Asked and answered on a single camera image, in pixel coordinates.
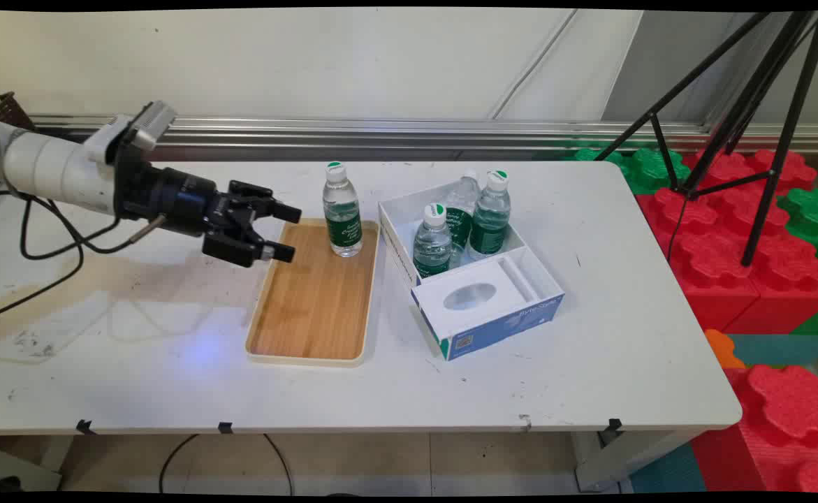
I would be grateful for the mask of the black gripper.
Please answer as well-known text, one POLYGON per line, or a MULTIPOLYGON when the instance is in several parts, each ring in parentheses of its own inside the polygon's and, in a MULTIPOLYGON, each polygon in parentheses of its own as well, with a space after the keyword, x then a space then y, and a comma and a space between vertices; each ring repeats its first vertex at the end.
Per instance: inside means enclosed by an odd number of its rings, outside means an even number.
POLYGON ((247 233, 231 217, 246 212, 251 220, 274 217, 299 223, 301 210, 277 200, 271 189, 232 180, 227 191, 220 191, 210 179, 154 168, 132 140, 119 140, 114 154, 114 211, 121 219, 152 222, 164 216, 160 228, 194 238, 204 235, 205 255, 243 268, 256 261, 293 261, 294 247, 247 233))

